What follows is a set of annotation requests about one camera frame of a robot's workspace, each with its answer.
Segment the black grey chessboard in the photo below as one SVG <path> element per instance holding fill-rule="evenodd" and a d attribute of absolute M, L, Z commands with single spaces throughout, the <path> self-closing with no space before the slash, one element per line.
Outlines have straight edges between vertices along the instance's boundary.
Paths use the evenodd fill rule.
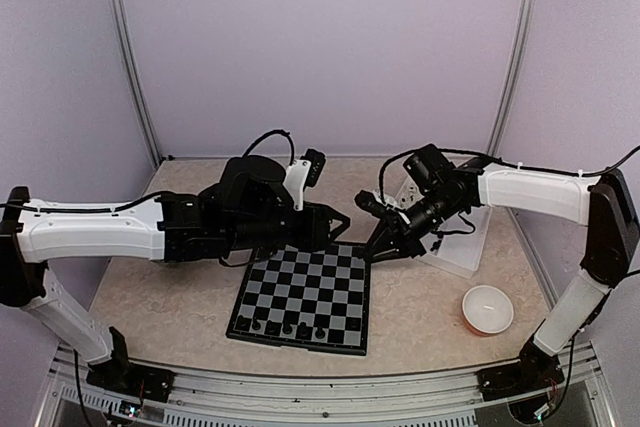
<path fill-rule="evenodd" d="M 268 256 L 254 250 L 246 267 L 226 329 L 232 340 L 301 348 L 330 354 L 364 356 L 368 348 L 371 267 L 363 259 L 364 245 L 336 242 L 313 253 L 287 246 Z M 239 315 L 251 319 L 245 329 L 236 327 Z M 262 323 L 251 328 L 252 319 Z M 359 318 L 361 328 L 351 330 L 349 319 Z M 274 334 L 266 332 L 268 321 L 279 324 Z M 308 338 L 299 338 L 298 325 L 309 326 Z M 282 333 L 284 323 L 293 326 Z M 315 331 L 323 327 L 326 336 Z"/>

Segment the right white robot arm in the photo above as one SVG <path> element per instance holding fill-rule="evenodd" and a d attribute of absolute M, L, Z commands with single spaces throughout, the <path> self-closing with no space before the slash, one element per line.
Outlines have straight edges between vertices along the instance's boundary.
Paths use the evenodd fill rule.
<path fill-rule="evenodd" d="M 425 254 L 423 238 L 451 217 L 474 208 L 501 207 L 550 216 L 587 229 L 580 269 L 535 330 L 513 366 L 511 380 L 535 389 L 551 371 L 549 359 L 595 317 L 623 280 L 639 244 L 639 216 L 617 165 L 596 172 L 567 172 L 510 164 L 480 154 L 461 165 L 428 144 L 401 154 L 403 167 L 421 194 L 408 208 L 384 192 L 361 191 L 356 205 L 378 220 L 364 257 L 370 263 Z"/>

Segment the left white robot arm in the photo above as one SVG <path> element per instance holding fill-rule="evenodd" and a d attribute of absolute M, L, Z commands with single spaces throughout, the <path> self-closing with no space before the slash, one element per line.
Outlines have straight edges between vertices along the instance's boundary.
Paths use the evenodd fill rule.
<path fill-rule="evenodd" d="M 49 261 L 225 262 L 241 250 L 323 250 L 350 226 L 348 216 L 304 198 L 325 162 L 314 149 L 290 157 L 287 165 L 247 149 L 197 194 L 164 190 L 115 204 L 56 203 L 15 187 L 1 206 L 1 302 L 29 312 L 90 366 L 99 366 L 115 389 L 133 390 L 140 371 L 129 361 L 122 335 L 65 291 Z"/>

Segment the black chess pieces pile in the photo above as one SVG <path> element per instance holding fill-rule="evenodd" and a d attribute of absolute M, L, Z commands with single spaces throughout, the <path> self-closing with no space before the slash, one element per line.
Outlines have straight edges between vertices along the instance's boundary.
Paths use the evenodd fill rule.
<path fill-rule="evenodd" d="M 430 251 L 431 251 L 431 252 L 437 251 L 437 250 L 440 248 L 441 244 L 442 244 L 442 241 L 441 241 L 441 240 L 437 240 L 437 241 L 435 241 L 435 242 L 432 244 L 432 246 L 431 246 L 431 248 L 430 248 Z"/>

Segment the white chess pieces pile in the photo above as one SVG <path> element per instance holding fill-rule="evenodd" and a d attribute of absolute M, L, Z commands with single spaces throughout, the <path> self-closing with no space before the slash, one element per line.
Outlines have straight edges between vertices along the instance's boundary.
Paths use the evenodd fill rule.
<path fill-rule="evenodd" d="M 406 199 L 409 203 L 414 203 L 421 198 L 418 187 L 415 184 L 410 184 L 407 187 Z"/>

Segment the white plastic piece tray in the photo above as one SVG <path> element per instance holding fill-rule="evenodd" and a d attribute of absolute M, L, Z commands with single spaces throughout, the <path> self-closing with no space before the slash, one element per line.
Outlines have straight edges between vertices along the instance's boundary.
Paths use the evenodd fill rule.
<path fill-rule="evenodd" d="M 473 208 L 461 219 L 457 214 L 440 227 L 444 231 L 460 230 L 463 234 L 444 236 L 428 234 L 421 242 L 426 253 L 416 260 L 450 274 L 471 279 L 478 271 L 487 238 L 492 210 L 490 207 Z M 432 244 L 441 240 L 437 251 L 431 252 Z"/>

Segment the white orange bowl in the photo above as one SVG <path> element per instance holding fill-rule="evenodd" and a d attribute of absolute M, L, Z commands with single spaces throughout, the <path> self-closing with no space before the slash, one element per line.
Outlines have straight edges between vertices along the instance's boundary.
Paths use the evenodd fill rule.
<path fill-rule="evenodd" d="M 490 285 L 469 289 L 461 301 L 465 326 L 479 336 L 495 336 L 506 331 L 514 320 L 509 297 Z"/>

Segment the aluminium front rail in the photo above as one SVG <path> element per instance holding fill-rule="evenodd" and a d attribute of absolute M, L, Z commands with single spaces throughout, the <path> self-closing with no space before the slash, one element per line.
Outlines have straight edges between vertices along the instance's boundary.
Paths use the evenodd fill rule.
<path fill-rule="evenodd" d="M 32 425 L 63 426 L 543 426 L 616 423 L 593 348 L 566 349 L 571 382 L 498 397 L 483 365 L 396 375 L 271 376 L 150 362 L 173 373 L 164 401 L 85 383 L 87 369 L 60 346 Z"/>

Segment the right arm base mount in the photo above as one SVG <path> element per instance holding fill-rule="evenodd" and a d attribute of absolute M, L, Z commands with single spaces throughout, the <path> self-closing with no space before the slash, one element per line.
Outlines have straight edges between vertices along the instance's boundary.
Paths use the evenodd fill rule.
<path fill-rule="evenodd" d="M 560 367 L 550 367 L 538 372 L 535 369 L 527 370 L 521 363 L 481 369 L 476 377 L 484 401 L 547 389 L 565 380 Z"/>

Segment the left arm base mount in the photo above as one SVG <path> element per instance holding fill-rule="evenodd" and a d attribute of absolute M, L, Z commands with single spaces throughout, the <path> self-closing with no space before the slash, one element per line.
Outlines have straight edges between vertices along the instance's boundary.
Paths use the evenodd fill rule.
<path fill-rule="evenodd" d="M 163 368 L 130 363 L 120 365 L 106 362 L 90 365 L 86 381 L 89 385 L 108 391 L 166 403 L 175 374 Z"/>

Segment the right aluminium frame post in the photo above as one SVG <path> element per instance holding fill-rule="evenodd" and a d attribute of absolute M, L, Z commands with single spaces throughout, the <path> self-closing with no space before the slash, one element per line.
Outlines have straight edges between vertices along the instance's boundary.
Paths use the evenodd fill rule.
<path fill-rule="evenodd" d="M 534 15 L 536 0 L 520 0 L 514 39 L 512 42 L 505 80 L 501 89 L 498 111 L 493 122 L 487 153 L 497 155 L 504 139 L 509 115 L 525 57 L 529 31 Z"/>

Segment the aluminium frame post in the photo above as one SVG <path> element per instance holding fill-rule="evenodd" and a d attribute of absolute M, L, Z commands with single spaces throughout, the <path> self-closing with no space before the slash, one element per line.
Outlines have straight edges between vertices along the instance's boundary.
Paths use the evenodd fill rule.
<path fill-rule="evenodd" d="M 493 122 L 487 153 L 497 155 L 504 139 L 509 115 L 525 57 L 529 31 L 534 15 L 536 0 L 520 0 L 514 39 L 512 42 L 505 80 L 501 89 L 498 111 Z"/>
<path fill-rule="evenodd" d="M 146 103 L 135 59 L 133 44 L 128 28 L 125 2 L 124 0 L 109 0 L 109 3 L 135 115 L 140 126 L 143 141 L 151 163 L 154 168 L 158 168 L 162 163 L 163 156 L 151 114 Z"/>

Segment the left aluminium frame post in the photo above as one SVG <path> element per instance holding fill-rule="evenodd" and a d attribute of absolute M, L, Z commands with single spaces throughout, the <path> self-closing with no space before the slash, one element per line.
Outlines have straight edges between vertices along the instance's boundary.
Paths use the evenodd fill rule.
<path fill-rule="evenodd" d="M 125 2 L 124 0 L 109 0 L 109 3 L 135 115 L 140 126 L 143 141 L 151 163 L 154 168 L 158 168 L 162 163 L 163 156 L 151 114 L 146 103 L 135 59 L 133 44 L 128 28 Z"/>

